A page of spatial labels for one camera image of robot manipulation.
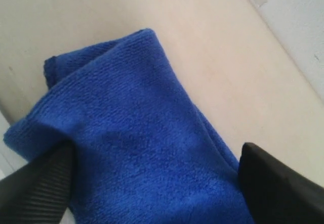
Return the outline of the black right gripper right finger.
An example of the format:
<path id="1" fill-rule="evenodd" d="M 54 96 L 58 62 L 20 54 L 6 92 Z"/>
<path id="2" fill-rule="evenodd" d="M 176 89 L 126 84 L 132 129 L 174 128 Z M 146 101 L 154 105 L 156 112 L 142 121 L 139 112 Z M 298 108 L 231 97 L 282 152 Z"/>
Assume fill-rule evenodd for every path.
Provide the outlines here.
<path id="1" fill-rule="evenodd" d="M 243 145 L 238 180 L 255 223 L 323 223 L 323 187 L 256 144 Z"/>

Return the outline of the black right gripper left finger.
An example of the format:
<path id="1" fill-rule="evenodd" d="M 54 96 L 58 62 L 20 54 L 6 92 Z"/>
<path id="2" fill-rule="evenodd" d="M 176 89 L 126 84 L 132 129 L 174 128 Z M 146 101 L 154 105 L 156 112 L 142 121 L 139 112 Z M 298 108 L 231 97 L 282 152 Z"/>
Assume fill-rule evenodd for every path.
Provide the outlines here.
<path id="1" fill-rule="evenodd" d="M 60 142 L 1 180 L 1 223 L 60 223 L 76 164 L 71 141 Z"/>

